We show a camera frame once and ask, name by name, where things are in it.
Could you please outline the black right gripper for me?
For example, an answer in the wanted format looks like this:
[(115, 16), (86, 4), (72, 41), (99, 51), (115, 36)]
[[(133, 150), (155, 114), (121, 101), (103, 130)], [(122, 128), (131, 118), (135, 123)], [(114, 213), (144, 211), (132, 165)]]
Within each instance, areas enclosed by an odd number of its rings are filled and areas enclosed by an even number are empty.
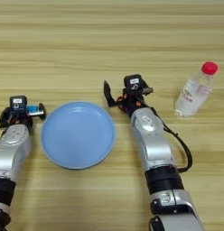
[(145, 103), (144, 96), (152, 94), (154, 92), (153, 88), (142, 88), (141, 90), (131, 91), (126, 88), (123, 89), (123, 94), (121, 97), (114, 100), (111, 96), (111, 89), (109, 84), (104, 81), (104, 96), (107, 100), (109, 106), (117, 106), (120, 110), (126, 113), (129, 117), (137, 110), (147, 107)]

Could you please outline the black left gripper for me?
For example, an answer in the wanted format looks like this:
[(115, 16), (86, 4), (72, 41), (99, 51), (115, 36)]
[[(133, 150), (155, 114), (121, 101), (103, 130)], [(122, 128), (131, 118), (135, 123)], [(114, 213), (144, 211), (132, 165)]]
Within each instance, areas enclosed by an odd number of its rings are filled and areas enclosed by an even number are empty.
[(43, 103), (38, 108), (26, 108), (24, 111), (14, 111), (10, 118), (10, 108), (6, 107), (0, 115), (0, 129), (5, 129), (8, 125), (25, 125), (29, 130), (33, 128), (33, 118), (40, 117), (41, 120), (46, 118), (46, 109)]

